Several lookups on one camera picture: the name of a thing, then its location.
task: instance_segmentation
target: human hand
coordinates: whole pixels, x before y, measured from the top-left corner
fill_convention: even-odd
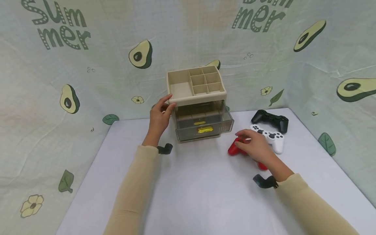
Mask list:
[[[176,106],[176,103],[166,104],[172,97],[172,94],[162,97],[150,110],[149,130],[142,145],[158,146],[159,139],[167,128],[170,115]]]
[[[248,129],[238,131],[235,135],[240,139],[252,139],[251,141],[245,141],[244,143],[236,141],[235,145],[239,149],[248,153],[248,155],[254,160],[267,166],[269,162],[277,158],[264,135]]]

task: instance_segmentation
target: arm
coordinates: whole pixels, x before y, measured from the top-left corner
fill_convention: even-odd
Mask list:
[[[326,201],[315,193],[299,174],[294,174],[271,150],[262,134],[252,130],[236,133],[251,138],[248,144],[235,142],[254,160],[263,163],[278,181],[278,196],[308,234],[356,235],[357,231]]]
[[[104,235],[139,234],[142,215],[150,199],[160,161],[158,142],[175,107],[174,103],[165,103],[171,96],[161,98],[150,111],[149,131],[142,145],[137,147],[136,155],[120,185]]]
[[[139,233],[141,218],[151,194],[152,182],[159,161],[156,147],[137,147],[135,158],[121,183],[103,234],[137,235]]]

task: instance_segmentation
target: flower print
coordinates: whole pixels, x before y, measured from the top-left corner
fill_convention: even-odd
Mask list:
[[[132,101],[136,104],[142,104],[144,102],[144,99],[141,96],[134,96],[132,98]]]
[[[261,95],[262,96],[266,96],[268,95],[269,93],[271,93],[271,90],[273,89],[272,86],[267,86],[265,87],[264,89],[261,89]]]
[[[44,198],[42,195],[31,195],[29,199],[23,203],[21,208],[21,218],[35,215],[42,207]]]

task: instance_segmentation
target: white game controller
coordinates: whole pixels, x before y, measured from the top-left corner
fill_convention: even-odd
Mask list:
[[[268,141],[268,144],[273,146],[273,150],[275,153],[282,153],[283,152],[283,145],[285,142],[285,137],[280,132],[272,132],[268,130],[264,130],[256,124],[251,125],[251,130],[254,130],[260,134],[263,134]]]

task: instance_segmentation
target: drawer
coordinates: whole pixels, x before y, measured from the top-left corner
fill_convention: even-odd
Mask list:
[[[180,142],[230,132],[234,122],[223,100],[175,107],[173,117]]]

